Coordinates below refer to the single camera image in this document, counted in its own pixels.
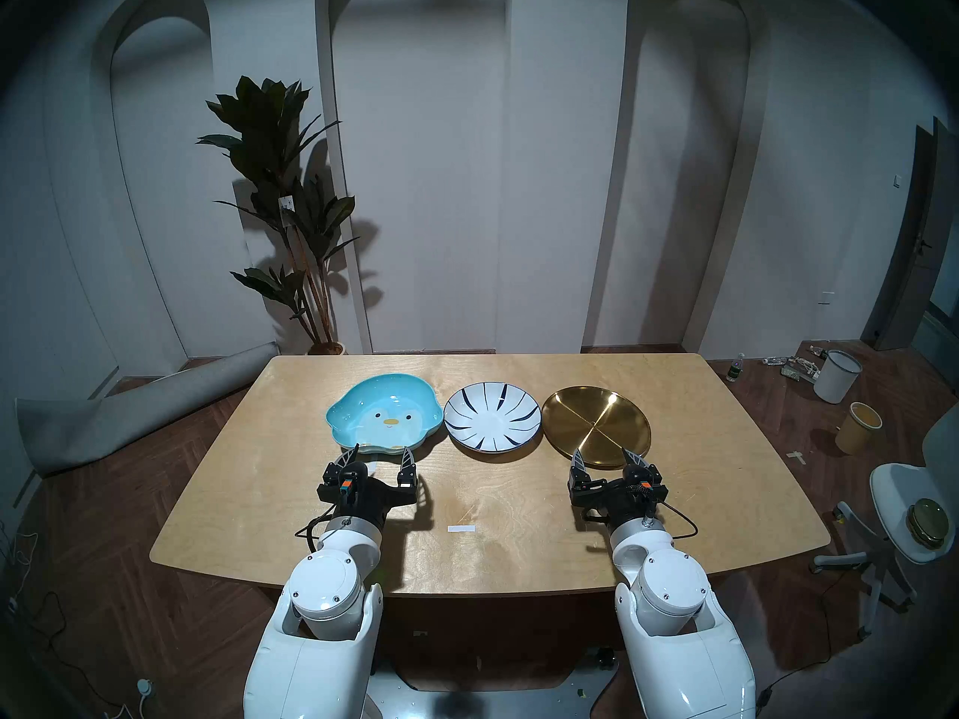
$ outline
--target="gold object on chair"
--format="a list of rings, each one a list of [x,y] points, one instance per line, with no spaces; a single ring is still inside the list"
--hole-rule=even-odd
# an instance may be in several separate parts
[[[905,526],[916,541],[934,551],[946,540],[949,517],[936,500],[922,498],[909,508]]]
[[[652,444],[649,421],[615,391],[598,386],[569,386],[543,403],[543,433],[567,458],[576,449],[587,466],[616,469],[622,449],[646,453]]]

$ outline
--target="plate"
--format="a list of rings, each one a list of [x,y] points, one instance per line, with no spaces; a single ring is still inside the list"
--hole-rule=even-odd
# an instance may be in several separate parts
[[[618,469],[622,449],[644,455],[652,430],[642,411],[615,391],[569,386],[543,403],[543,433],[567,458],[579,449],[587,466]]]
[[[450,437],[470,450],[503,453],[529,443],[543,415],[531,395],[512,383],[471,383],[443,409]]]
[[[406,373],[386,373],[359,382],[326,411],[333,439],[361,453],[414,449],[443,423],[433,387]]]

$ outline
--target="chair base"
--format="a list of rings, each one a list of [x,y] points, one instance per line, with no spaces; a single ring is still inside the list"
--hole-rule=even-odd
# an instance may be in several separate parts
[[[865,541],[867,549],[855,554],[813,557],[810,572],[813,574],[818,574],[822,570],[859,570],[865,572],[870,567],[875,568],[875,582],[869,584],[869,603],[866,606],[864,623],[858,632],[861,641],[873,633],[875,610],[880,603],[882,581],[886,574],[892,577],[905,592],[904,601],[899,604],[897,611],[905,613],[918,596],[899,566],[899,561],[896,558],[896,547],[888,538],[877,535],[873,529],[860,520],[856,513],[853,513],[853,509],[845,502],[836,505],[832,513],[835,515],[836,522],[849,524],[856,531],[860,538]]]

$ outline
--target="potted plant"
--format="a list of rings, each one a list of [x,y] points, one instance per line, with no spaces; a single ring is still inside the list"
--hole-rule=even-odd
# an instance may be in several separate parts
[[[302,89],[300,82],[288,87],[283,82],[264,79],[257,86],[249,77],[240,77],[236,97],[217,95],[218,103],[206,103],[240,137],[215,133],[200,137],[197,143],[224,149],[224,156],[229,157],[237,172],[256,187],[250,195],[253,210],[227,200],[216,202],[265,222],[280,236],[290,259],[289,272],[286,267],[280,267],[278,273],[248,267],[243,275],[234,272],[233,277],[293,311],[290,319],[299,321],[313,342],[310,355],[337,355],[343,347],[335,340],[326,276],[330,258],[357,239],[337,244],[339,228],[353,213],[355,199],[335,195],[327,199],[319,178],[303,185],[295,174],[293,163],[300,152],[327,128],[339,123],[324,125],[307,137],[307,131],[319,118],[317,115],[296,133],[300,112],[309,96],[310,90]],[[304,241],[317,263],[318,286]]]

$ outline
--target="white cylinder container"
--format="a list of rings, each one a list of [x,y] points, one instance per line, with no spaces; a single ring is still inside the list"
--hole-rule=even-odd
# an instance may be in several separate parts
[[[862,364],[841,350],[827,350],[825,357],[826,364],[819,372],[813,390],[824,402],[839,404],[856,377],[862,373]]]

